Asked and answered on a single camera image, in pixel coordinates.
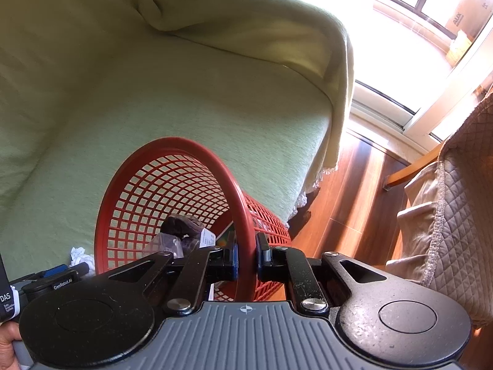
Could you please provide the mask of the person left hand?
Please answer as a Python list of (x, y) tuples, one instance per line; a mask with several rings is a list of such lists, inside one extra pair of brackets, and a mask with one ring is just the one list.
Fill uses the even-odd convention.
[(21, 341), (18, 324), (15, 322), (3, 323), (0, 326), (0, 369), (19, 370), (18, 360), (13, 349), (14, 341)]

